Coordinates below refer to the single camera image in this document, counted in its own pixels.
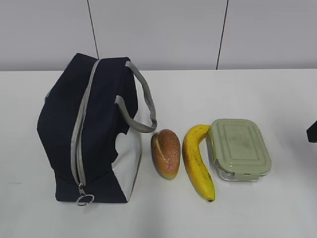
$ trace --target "container lid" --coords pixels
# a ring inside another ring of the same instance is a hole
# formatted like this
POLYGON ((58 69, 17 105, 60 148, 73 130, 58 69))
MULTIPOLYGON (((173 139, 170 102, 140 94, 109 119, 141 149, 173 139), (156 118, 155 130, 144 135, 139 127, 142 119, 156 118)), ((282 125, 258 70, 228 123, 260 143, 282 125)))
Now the container lid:
POLYGON ((271 169, 268 154, 258 126, 245 119, 218 119, 209 130, 212 157, 221 169, 248 180, 267 174, 271 169))

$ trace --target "glass food container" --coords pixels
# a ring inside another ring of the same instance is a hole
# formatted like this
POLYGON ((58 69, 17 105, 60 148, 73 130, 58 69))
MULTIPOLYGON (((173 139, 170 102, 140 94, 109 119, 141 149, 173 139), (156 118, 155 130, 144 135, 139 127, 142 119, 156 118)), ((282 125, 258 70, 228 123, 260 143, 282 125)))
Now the glass food container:
POLYGON ((206 141, 209 157, 224 180, 257 181, 271 169, 260 129, 250 120, 215 120, 206 141))

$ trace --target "zipper pull ring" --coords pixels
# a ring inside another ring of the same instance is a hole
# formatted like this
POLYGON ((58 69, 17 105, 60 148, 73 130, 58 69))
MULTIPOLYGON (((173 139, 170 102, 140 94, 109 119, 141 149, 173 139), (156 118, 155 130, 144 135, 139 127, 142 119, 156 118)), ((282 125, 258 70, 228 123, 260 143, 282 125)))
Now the zipper pull ring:
POLYGON ((78 185, 78 190, 79 190, 79 198, 76 200, 76 204, 77 206, 86 206, 89 205, 90 203, 93 202, 93 200, 95 199, 95 196, 93 196, 92 194, 86 194, 84 188, 82 187, 81 184, 78 185), (80 200, 83 199, 84 197, 90 197, 89 201, 85 201, 85 202, 81 202, 80 200))

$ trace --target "wall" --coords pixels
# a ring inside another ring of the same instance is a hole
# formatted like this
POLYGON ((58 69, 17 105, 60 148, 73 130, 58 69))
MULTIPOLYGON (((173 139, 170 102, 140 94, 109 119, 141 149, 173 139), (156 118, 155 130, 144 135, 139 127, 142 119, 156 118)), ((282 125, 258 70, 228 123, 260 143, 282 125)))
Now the wall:
POLYGON ((0 70, 63 70, 77 52, 140 69, 315 68, 316 12, 313 0, 2 0, 0 70))

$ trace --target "white table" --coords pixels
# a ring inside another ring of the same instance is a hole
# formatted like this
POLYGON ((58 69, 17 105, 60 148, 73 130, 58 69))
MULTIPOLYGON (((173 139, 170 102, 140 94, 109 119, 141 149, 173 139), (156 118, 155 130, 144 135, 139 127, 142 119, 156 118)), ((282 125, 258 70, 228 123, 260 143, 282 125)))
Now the white table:
MULTIPOLYGON (((143 157, 127 204, 77 207, 57 202, 55 182, 36 132, 44 96, 61 72, 0 72, 1 238, 315 238, 317 144, 306 129, 317 120, 317 70, 144 71, 158 130, 180 140, 199 123, 253 120, 272 170, 258 182, 221 180, 216 201, 195 192, 183 161, 177 177, 158 175, 144 135, 143 157)), ((142 121, 149 122, 140 90, 142 121)))

